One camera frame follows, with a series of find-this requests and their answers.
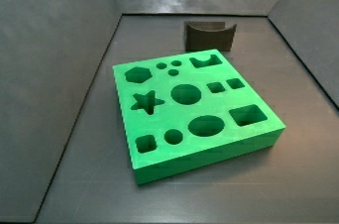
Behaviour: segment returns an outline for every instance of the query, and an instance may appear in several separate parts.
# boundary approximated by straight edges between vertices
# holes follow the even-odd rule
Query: circular hole
[[[174,100],[185,105],[193,105],[202,99],[202,91],[190,84],[181,84],[171,91]]]
[[[189,124],[190,132],[199,137],[211,137],[219,134],[225,127],[223,119],[217,116],[198,117]]]
[[[179,70],[178,70],[178,69],[170,69],[170,70],[169,70],[169,74],[170,74],[171,76],[177,76],[177,75],[179,74]]]
[[[157,68],[158,69],[165,69],[167,67],[167,64],[165,63],[165,62],[159,62],[158,64],[157,64]]]
[[[169,144],[177,145],[183,141],[183,133],[179,130],[169,130],[165,134],[165,140]]]
[[[174,61],[171,62],[171,64],[173,64],[174,66],[181,66],[181,65],[182,65],[182,61],[174,60]]]

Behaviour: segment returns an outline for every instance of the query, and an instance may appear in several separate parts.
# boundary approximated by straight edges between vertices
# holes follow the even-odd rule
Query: green shape sorter block
[[[113,68],[138,184],[276,143],[286,126],[218,50]]]

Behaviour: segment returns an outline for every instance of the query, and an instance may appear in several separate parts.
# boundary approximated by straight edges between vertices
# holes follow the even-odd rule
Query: rectangular hole
[[[252,125],[268,120],[257,105],[250,105],[238,109],[230,110],[230,114],[239,126]]]
[[[239,88],[245,87],[245,84],[242,83],[242,81],[238,78],[229,79],[227,83],[229,83],[231,89],[239,89]]]
[[[207,84],[207,86],[209,86],[210,91],[213,93],[221,93],[221,92],[226,91],[226,88],[225,88],[225,86],[223,86],[223,84],[221,82],[210,83],[210,84]]]
[[[137,149],[141,154],[151,152],[157,149],[157,142],[153,135],[146,135],[135,140]]]

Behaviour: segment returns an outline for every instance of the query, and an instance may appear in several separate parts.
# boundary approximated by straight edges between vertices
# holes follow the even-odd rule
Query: dark gray curved block
[[[186,51],[218,49],[229,52],[238,25],[226,28],[225,22],[186,22]]]

